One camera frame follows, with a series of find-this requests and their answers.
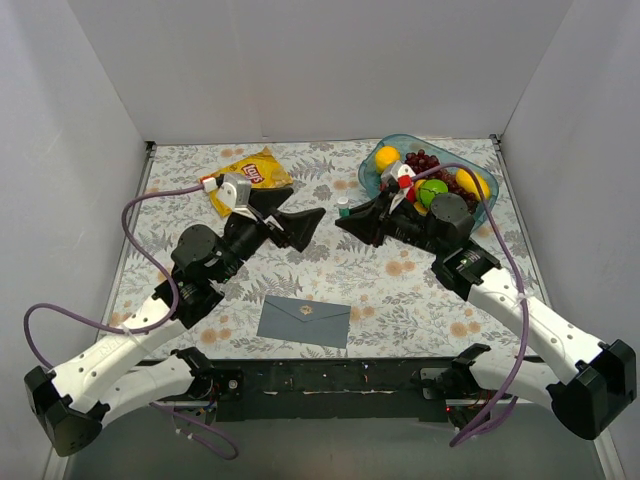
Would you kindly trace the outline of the green white glue stick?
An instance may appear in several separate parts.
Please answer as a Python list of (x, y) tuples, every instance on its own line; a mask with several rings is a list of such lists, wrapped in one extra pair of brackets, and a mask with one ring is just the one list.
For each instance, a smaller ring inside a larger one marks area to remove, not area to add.
[(339, 212), (339, 216), (340, 217), (346, 217), (349, 215), (349, 211), (350, 211), (350, 201), (347, 197), (339, 197), (337, 199), (337, 207), (338, 207), (338, 212)]

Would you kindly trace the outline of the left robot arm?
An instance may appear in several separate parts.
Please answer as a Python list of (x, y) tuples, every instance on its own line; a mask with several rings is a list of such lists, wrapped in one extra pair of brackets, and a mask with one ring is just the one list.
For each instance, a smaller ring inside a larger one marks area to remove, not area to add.
[(285, 213), (290, 187), (232, 194), (222, 235), (195, 224), (180, 235), (174, 268), (141, 307), (84, 352), (57, 366), (40, 364), (24, 377), (31, 411), (61, 457), (76, 454), (104, 427), (154, 401), (187, 397), (232, 398), (239, 370), (219, 368), (195, 347), (173, 351), (142, 367), (154, 350), (186, 333), (223, 300), (217, 285), (229, 281), (265, 241), (303, 251), (326, 211)]

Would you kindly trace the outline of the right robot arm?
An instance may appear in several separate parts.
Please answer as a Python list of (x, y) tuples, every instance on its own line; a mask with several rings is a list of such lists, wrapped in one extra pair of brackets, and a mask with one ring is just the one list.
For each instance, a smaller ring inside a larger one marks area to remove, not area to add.
[(461, 198), (439, 194), (426, 215), (382, 192), (350, 209), (336, 226), (366, 245), (392, 237), (432, 253), (439, 283), (498, 320), (531, 348), (504, 361), (482, 345), (460, 354), (449, 370), (454, 389), (475, 397), (484, 389), (548, 408), (574, 435), (594, 440), (637, 397), (636, 353), (622, 340), (606, 343), (580, 330), (535, 297), (528, 297), (515, 268), (506, 269), (470, 237), (474, 220)]

